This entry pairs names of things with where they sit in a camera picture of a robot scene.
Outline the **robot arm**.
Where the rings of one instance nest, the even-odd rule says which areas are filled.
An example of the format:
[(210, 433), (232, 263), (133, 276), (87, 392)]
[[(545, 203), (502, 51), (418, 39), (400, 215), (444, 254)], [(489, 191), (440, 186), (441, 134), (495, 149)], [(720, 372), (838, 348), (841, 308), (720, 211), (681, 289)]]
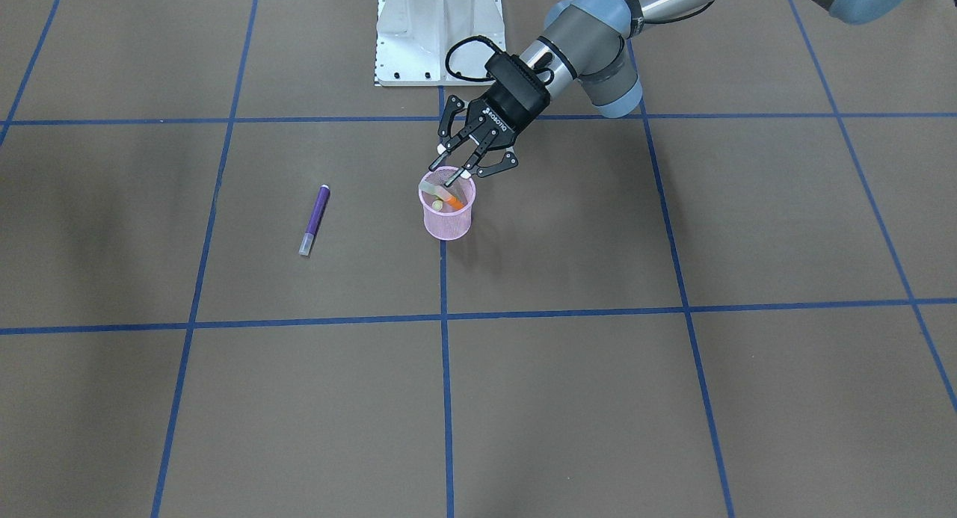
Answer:
[(432, 173), (462, 144), (469, 158), (445, 178), (488, 177), (517, 166), (520, 133), (544, 113), (571, 83), (579, 83), (598, 113), (609, 119), (632, 113), (643, 98), (629, 42), (646, 28), (672, 25), (704, 13), (717, 0), (561, 0), (550, 8), (543, 32), (520, 54), (510, 54), (482, 35), (466, 37), (488, 47), (485, 74), (471, 82), (487, 85), (473, 100), (449, 96), (438, 126)]

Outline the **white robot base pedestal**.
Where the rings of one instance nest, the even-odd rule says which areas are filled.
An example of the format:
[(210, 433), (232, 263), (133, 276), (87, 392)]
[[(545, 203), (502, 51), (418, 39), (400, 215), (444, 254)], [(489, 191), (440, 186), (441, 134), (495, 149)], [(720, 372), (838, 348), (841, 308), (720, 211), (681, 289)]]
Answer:
[(374, 84), (379, 87), (466, 86), (450, 74), (453, 45), (481, 35), (505, 44), (502, 0), (377, 0)]

